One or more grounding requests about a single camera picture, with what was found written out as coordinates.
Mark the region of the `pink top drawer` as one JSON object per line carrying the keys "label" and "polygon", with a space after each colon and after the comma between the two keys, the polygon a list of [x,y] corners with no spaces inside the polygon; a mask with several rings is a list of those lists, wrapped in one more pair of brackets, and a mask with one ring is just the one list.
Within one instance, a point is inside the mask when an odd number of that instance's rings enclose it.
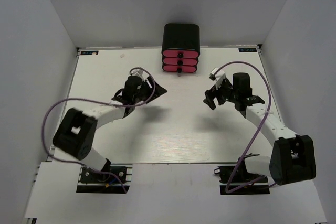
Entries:
{"label": "pink top drawer", "polygon": [[177,49],[167,49],[162,52],[162,55],[168,58],[197,58],[200,53],[195,50],[177,50]]}

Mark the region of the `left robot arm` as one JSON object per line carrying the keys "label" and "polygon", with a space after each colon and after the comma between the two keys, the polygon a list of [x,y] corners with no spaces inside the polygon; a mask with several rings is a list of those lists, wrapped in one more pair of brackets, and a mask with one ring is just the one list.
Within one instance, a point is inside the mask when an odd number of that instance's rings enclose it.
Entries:
{"label": "left robot arm", "polygon": [[148,104],[166,93],[167,90],[150,77],[129,76],[124,87],[111,99],[118,103],[116,106],[100,105],[86,111],[69,109],[54,135],[53,145],[93,169],[93,176],[104,182],[110,178],[111,162],[92,147],[96,130],[126,118],[135,105]]}

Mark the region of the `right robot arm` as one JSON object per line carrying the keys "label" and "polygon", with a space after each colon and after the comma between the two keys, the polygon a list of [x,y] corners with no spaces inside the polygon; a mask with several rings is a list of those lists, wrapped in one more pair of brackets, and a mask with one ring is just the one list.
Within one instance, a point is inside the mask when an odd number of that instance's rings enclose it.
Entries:
{"label": "right robot arm", "polygon": [[243,152],[233,174],[247,182],[255,175],[270,177],[276,185],[286,185],[312,180],[316,177],[316,161],[313,140],[308,135],[299,135],[286,127],[265,104],[253,95],[250,76],[247,73],[233,74],[232,81],[226,73],[215,68],[209,75],[215,84],[205,91],[204,103],[212,110],[215,103],[234,104],[235,109],[257,128],[272,146],[271,156]]}

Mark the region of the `right blue table label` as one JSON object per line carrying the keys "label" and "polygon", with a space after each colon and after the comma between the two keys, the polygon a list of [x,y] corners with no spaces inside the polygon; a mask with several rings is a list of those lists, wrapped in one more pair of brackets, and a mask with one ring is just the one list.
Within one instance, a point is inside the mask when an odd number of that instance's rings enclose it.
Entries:
{"label": "right blue table label", "polygon": [[256,48],[238,48],[239,52],[258,52]]}

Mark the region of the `blue table label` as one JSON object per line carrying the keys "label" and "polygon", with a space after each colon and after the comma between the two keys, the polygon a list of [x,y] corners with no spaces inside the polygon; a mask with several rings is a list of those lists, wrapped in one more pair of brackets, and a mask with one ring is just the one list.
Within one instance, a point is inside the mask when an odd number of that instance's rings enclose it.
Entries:
{"label": "blue table label", "polygon": [[238,48],[239,52],[258,52],[256,48]]}
{"label": "blue table label", "polygon": [[88,51],[81,51],[80,55],[91,56],[91,55],[97,55],[98,53],[99,53],[98,50],[88,50]]}

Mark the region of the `black drawer cabinet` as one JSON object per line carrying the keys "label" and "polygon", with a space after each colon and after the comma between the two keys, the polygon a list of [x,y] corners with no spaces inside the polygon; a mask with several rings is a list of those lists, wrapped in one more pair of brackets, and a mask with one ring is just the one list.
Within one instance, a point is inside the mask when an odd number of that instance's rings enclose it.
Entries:
{"label": "black drawer cabinet", "polygon": [[197,24],[168,23],[164,26],[162,52],[168,49],[200,51],[200,27]]}

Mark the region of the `left blue table label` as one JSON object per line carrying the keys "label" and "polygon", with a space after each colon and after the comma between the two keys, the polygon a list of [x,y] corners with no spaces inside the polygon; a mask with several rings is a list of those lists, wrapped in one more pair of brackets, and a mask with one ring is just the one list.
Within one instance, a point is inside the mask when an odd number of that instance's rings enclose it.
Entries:
{"label": "left blue table label", "polygon": [[98,53],[99,53],[98,50],[88,50],[88,51],[81,51],[80,55],[91,56],[91,55],[97,55]]}

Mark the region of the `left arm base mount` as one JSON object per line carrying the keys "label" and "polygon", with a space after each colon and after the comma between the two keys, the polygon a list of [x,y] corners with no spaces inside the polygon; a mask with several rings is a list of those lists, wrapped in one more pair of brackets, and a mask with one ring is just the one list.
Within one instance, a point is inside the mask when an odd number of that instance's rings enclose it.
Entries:
{"label": "left arm base mount", "polygon": [[132,164],[112,164],[108,174],[94,173],[91,169],[80,169],[76,193],[82,194],[126,194],[131,185]]}

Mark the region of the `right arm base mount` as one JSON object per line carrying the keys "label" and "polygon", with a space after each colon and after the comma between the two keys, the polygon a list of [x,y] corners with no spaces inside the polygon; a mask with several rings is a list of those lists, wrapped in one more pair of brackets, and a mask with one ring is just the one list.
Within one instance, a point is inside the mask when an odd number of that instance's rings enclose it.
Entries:
{"label": "right arm base mount", "polygon": [[235,163],[228,163],[214,169],[219,177],[220,194],[267,195],[270,193],[268,178],[271,176],[270,157],[259,154],[246,155],[237,171]]}

